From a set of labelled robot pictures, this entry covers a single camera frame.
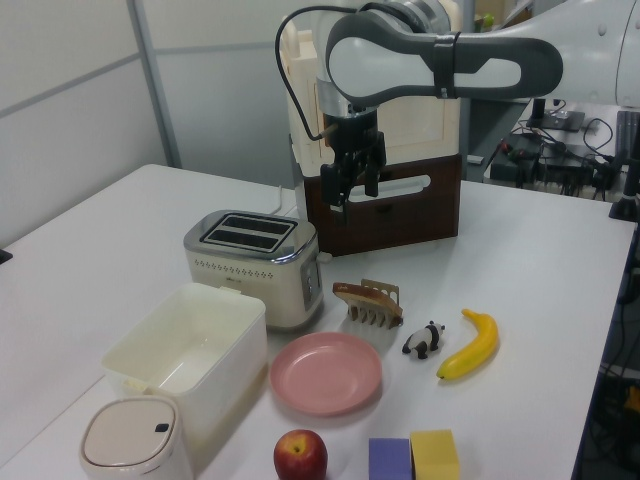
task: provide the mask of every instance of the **white plastic bin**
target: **white plastic bin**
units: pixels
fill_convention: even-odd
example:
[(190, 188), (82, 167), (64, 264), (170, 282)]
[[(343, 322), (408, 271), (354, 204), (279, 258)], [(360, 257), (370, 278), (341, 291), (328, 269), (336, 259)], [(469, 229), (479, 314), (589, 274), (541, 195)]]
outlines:
[(264, 303), (199, 283), (178, 289), (102, 359), (121, 398), (175, 401), (192, 453), (211, 440), (266, 364)]

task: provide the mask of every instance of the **black strap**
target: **black strap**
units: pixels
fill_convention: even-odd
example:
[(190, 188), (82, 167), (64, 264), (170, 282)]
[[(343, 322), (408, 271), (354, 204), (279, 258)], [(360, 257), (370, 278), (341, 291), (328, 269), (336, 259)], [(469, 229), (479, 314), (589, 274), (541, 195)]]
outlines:
[(438, 98), (457, 98), (453, 72), (458, 35), (460, 32), (436, 36), (433, 46), (433, 81)]

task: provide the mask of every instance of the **toaster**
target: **toaster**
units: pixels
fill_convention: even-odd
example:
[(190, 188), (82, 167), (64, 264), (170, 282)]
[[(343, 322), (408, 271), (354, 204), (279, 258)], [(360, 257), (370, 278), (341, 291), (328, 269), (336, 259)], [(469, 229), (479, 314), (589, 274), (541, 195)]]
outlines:
[(184, 248), (194, 282), (259, 298), (269, 328), (300, 327), (322, 303), (318, 235), (307, 221), (222, 210), (189, 230)]

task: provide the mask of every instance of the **pink plate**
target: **pink plate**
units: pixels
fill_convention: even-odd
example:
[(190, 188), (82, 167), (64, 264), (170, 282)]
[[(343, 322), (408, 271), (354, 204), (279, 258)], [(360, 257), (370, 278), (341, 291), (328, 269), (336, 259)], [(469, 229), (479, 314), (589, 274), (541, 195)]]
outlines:
[(287, 345), (273, 361), (269, 377), (275, 395), (291, 408), (338, 415), (371, 398), (382, 381), (382, 365), (364, 340), (321, 332)]

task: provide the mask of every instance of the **red apple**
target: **red apple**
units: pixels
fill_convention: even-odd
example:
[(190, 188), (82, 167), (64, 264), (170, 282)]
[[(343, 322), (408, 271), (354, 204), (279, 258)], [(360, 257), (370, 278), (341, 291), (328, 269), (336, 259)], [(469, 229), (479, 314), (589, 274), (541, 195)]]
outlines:
[(280, 480), (324, 480), (327, 461), (327, 447), (320, 435), (311, 430), (285, 433), (273, 450)]

